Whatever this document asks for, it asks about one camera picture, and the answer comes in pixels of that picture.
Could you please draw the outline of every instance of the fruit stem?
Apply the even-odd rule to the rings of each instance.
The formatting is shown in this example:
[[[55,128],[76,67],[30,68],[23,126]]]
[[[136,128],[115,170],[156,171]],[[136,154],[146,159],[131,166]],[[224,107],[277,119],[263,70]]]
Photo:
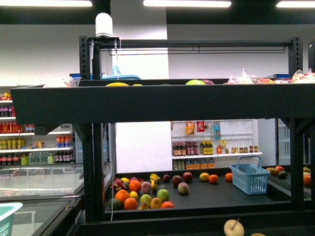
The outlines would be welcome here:
[[[237,219],[237,221],[235,222],[235,224],[232,226],[232,230],[234,229],[234,226],[237,224],[237,222],[240,220],[240,218]]]

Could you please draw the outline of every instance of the orange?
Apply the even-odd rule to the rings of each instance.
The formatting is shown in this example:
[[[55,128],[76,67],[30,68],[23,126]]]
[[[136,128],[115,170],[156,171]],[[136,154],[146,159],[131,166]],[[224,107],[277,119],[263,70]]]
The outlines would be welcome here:
[[[209,182],[210,183],[216,183],[216,182],[218,182],[218,180],[219,180],[219,177],[217,175],[210,175],[209,176]]]
[[[130,191],[139,192],[141,190],[141,183],[135,179],[129,182]]]
[[[304,175],[303,176],[303,182],[306,186],[311,185],[311,175]]]
[[[127,198],[124,207],[126,210],[135,210],[137,209],[138,202],[134,198]]]
[[[129,193],[126,190],[121,189],[116,193],[115,198],[117,198],[122,204],[124,204],[125,200],[129,198]]]
[[[150,208],[154,209],[154,208],[161,208],[162,205],[162,201],[160,198],[153,198],[151,203],[150,203]]]
[[[166,201],[166,202],[162,203],[162,205],[161,205],[161,208],[172,208],[172,207],[175,207],[175,205],[171,201]]]
[[[233,175],[232,175],[232,173],[226,173],[224,177],[225,177],[225,180],[226,180],[227,182],[232,182],[232,181],[233,181]]]

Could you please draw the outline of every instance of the ceiling light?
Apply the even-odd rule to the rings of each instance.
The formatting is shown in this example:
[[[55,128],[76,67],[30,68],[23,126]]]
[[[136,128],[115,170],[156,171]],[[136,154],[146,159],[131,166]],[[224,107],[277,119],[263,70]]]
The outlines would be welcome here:
[[[178,6],[178,7],[229,7],[230,1],[206,0],[144,0],[145,6]]]
[[[89,7],[92,3],[85,0],[0,0],[0,6]]]
[[[315,7],[315,1],[281,1],[277,4],[277,7],[313,8]]]

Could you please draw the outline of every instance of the blue plastic basket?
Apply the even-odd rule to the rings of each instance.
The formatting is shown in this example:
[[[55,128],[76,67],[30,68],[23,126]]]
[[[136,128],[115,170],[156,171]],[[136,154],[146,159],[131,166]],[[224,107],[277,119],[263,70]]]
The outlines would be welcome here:
[[[22,203],[0,204],[0,236],[11,236],[14,213],[22,206]]]
[[[258,165],[240,164],[242,158],[258,157]],[[237,164],[230,165],[233,184],[246,194],[263,194],[267,192],[267,182],[270,172],[261,167],[261,158],[257,155],[241,156]]]

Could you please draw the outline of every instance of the basket handle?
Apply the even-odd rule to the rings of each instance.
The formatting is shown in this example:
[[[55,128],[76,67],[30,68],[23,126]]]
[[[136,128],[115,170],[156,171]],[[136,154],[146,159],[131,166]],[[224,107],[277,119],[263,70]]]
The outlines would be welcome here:
[[[236,169],[237,169],[237,170],[239,169],[240,160],[241,160],[242,158],[253,158],[253,157],[258,157],[258,165],[257,165],[257,166],[258,166],[260,169],[262,169],[262,167],[261,167],[261,158],[260,158],[260,156],[258,156],[258,155],[240,156],[240,157],[238,158],[238,160],[237,160]]]

